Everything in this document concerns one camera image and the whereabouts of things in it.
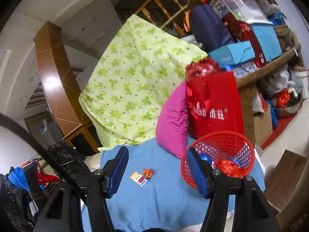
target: silver screw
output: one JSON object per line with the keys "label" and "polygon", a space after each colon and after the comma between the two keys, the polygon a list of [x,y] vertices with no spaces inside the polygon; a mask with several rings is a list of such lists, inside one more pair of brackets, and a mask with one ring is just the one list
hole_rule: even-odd
{"label": "silver screw", "polygon": [[219,169],[214,169],[213,174],[218,176],[221,174],[221,171]]}
{"label": "silver screw", "polygon": [[253,177],[249,174],[246,175],[246,180],[247,181],[252,181],[253,180]]}
{"label": "silver screw", "polygon": [[103,172],[104,172],[104,170],[103,170],[102,168],[100,168],[100,169],[97,169],[97,170],[95,171],[95,174],[96,174],[96,175],[101,175],[101,174],[103,174]]}

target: magenta cushion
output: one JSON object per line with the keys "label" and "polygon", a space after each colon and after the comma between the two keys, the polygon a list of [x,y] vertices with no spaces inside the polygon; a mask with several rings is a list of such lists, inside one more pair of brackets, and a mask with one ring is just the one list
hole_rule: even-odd
{"label": "magenta cushion", "polygon": [[186,82],[183,81],[162,107],[156,129],[157,144],[181,158],[188,141]]}

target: black plastic bag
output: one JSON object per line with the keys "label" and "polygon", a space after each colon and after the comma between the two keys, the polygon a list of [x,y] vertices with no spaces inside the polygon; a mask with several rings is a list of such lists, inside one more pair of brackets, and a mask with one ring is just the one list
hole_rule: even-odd
{"label": "black plastic bag", "polygon": [[25,189],[11,183],[8,176],[0,174],[0,230],[31,232],[35,224],[29,206],[32,199]]}
{"label": "black plastic bag", "polygon": [[[85,156],[68,146],[64,140],[48,147],[47,151],[73,179],[87,177],[91,174],[84,161]],[[60,179],[62,178],[56,171],[55,173]]]}

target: brown tiled column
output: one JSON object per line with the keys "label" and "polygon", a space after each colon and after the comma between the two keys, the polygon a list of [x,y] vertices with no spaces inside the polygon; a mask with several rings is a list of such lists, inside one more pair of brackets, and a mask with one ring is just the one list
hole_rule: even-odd
{"label": "brown tiled column", "polygon": [[47,21],[33,41],[47,102],[63,134],[72,134],[73,130],[89,122],[89,118],[78,102],[81,90],[64,49],[61,27]]}

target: blue gripper pad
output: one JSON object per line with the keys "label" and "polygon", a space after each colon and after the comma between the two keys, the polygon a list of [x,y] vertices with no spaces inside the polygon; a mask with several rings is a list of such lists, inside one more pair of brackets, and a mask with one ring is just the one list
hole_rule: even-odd
{"label": "blue gripper pad", "polygon": [[205,198],[208,193],[206,179],[205,179],[204,174],[202,173],[202,170],[200,169],[200,166],[198,165],[197,160],[195,159],[190,149],[188,149],[187,151],[187,163],[188,163],[189,169],[191,171],[191,174],[194,179],[198,192],[201,195],[203,195],[203,197]]}
{"label": "blue gripper pad", "polygon": [[103,170],[106,172],[103,180],[103,192],[106,198],[112,198],[117,193],[123,174],[129,161],[129,150],[127,147],[121,147],[115,159],[106,162]]}

